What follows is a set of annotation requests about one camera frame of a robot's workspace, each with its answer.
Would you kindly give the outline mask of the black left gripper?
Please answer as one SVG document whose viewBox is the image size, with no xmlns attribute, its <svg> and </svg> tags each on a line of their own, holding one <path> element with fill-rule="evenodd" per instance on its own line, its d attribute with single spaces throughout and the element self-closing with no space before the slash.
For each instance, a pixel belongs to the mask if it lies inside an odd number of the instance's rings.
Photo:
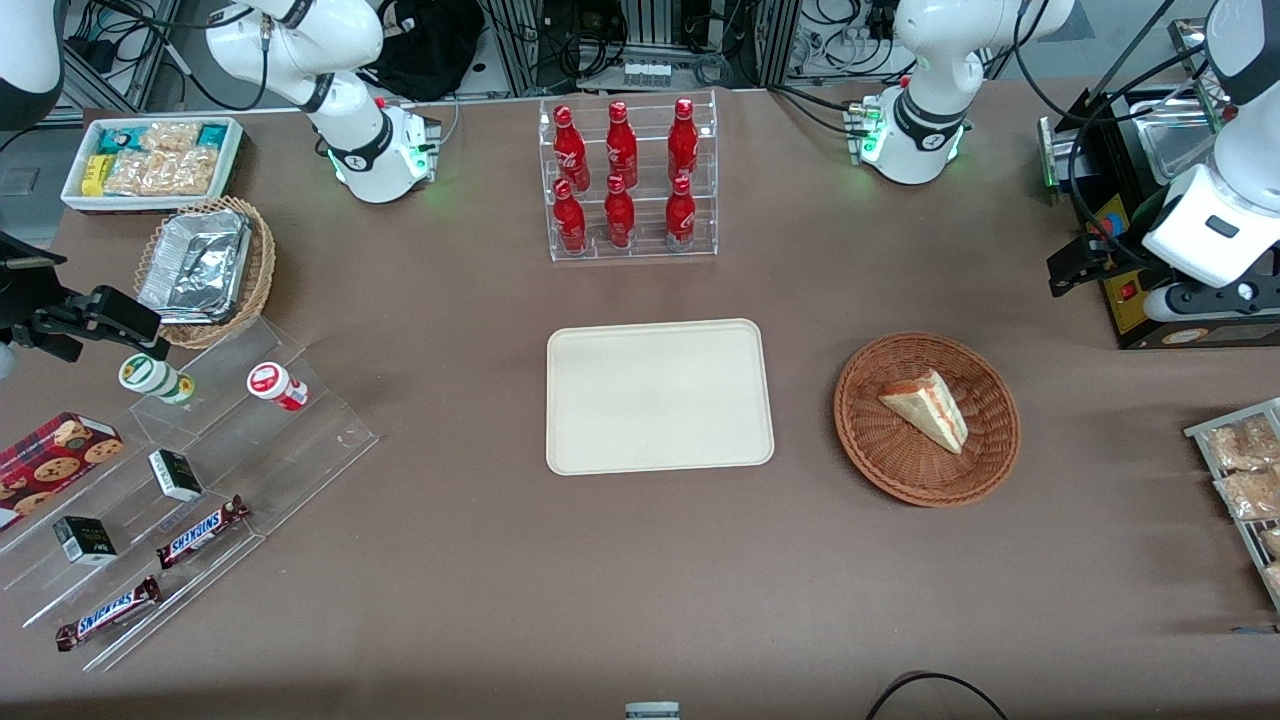
<svg viewBox="0 0 1280 720">
<path fill-rule="evenodd" d="M 1128 272 L 1149 269 L 1149 258 L 1120 236 L 1085 225 L 1085 238 L 1074 238 L 1047 259 L 1048 287 L 1061 299 L 1080 284 L 1106 281 Z"/>
</svg>

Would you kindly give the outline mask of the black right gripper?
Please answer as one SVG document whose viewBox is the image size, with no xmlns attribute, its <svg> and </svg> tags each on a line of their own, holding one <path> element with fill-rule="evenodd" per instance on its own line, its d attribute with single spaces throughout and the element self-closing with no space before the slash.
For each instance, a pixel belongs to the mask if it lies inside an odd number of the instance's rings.
<svg viewBox="0 0 1280 720">
<path fill-rule="evenodd" d="M 105 340 L 137 352 L 166 352 L 157 313 L 111 286 L 97 286 L 90 293 L 68 297 L 55 270 L 63 263 L 67 263 L 63 255 L 1 233 L 3 337 L 12 337 L 24 348 L 44 351 L 64 363 L 79 360 L 81 338 Z M 37 311 L 60 307 L 64 300 L 69 320 L 51 327 L 31 324 Z"/>
</svg>

